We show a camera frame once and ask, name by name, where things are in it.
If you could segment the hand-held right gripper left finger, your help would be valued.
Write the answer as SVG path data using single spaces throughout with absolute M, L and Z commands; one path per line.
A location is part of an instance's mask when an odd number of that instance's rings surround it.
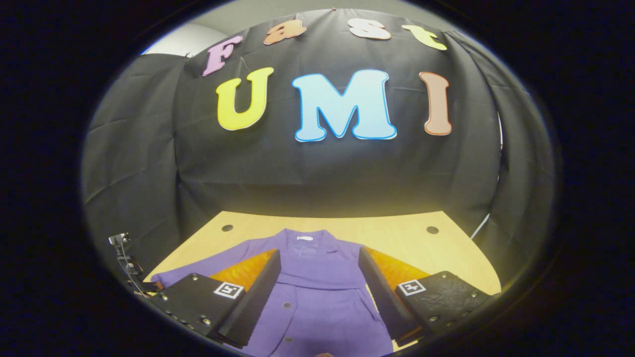
M 241 349 L 248 344 L 280 271 L 280 252 L 270 249 L 215 274 L 188 274 L 159 290 L 149 302 L 198 334 Z

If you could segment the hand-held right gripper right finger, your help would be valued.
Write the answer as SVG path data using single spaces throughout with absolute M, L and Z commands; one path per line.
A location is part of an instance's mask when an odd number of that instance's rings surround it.
M 358 266 L 399 347 L 444 334 L 495 298 L 450 271 L 429 274 L 367 246 Z

